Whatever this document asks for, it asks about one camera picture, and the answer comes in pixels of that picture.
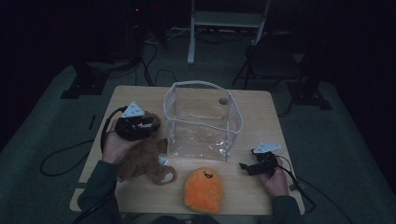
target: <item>dark background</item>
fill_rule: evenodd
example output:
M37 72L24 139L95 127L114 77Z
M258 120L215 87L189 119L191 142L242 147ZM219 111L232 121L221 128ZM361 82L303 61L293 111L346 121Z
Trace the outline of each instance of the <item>dark background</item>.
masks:
M142 2L148 4L146 14L128 10ZM253 12L258 11L256 3L262 4L197 2L197 8L207 10ZM125 37L125 27L188 27L190 8L186 0L0 1L0 147L18 130L53 77L77 57L111 63L116 57L138 55L138 41ZM265 29L298 29L323 40L318 72L338 90L396 192L395 26L396 5L389 0L277 0L270 6ZM132 55L125 55L125 48Z

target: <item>person's right hand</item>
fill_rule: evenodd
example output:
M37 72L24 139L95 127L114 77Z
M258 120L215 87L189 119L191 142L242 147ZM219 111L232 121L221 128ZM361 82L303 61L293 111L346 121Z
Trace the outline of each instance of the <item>person's right hand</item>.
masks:
M282 160L278 157L276 157L276 160L278 165L281 166L283 164ZM275 198L277 196L289 195L286 174L281 168L276 167L275 172L271 177L265 174L257 175L257 177L260 179L265 190L271 197Z

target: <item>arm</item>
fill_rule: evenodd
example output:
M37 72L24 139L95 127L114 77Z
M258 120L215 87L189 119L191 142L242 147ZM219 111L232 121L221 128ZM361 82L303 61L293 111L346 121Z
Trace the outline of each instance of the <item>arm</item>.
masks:
M99 161L87 183L87 188L78 197L78 206L84 216L80 223L120 223L120 212L114 190L117 186L117 166Z
M277 163L282 165L282 161L279 158L276 159ZM258 178L273 199L273 224L305 223L300 215L296 200L289 196L286 174L279 167L276 167L273 176L258 175Z
M114 130L115 125L116 121L113 120L111 130ZM96 164L87 182L87 188L78 197L78 206L82 210L80 217L83 219L76 222L77 218L75 223L121 222L117 199L114 195L117 186L117 165L128 151L140 142L141 140L126 141L114 132L106 135L102 159Z

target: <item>orange stuffed toy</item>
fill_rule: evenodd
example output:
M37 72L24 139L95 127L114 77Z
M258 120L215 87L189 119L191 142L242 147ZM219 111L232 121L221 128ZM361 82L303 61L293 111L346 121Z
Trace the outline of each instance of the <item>orange stuffed toy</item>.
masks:
M145 117L154 117L153 124L161 124L161 119L148 111ZM159 161L160 153L166 153L167 139L157 139L158 132L151 133L149 138L131 149L122 160L117 170L117 177L122 181L128 178L147 174L155 184L163 185L176 180L174 167L162 165Z
M223 190L219 175L202 167L193 171L183 187L184 204L199 213L216 214L220 211Z

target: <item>chair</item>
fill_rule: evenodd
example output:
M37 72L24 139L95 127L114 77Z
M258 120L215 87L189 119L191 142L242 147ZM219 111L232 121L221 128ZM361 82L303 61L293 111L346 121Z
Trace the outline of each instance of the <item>chair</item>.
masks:
M303 34L291 32L264 34L257 45L247 47L247 59L234 78L233 85L238 78L245 80L244 89L248 87L248 81L254 78L276 79L274 86L283 79L298 79L297 88L295 88L295 91L298 91L302 84L303 75L293 54L307 53L309 42L309 38ZM246 67L247 73L242 76ZM289 106L279 116L284 116L290 112L294 95L294 92L291 92Z

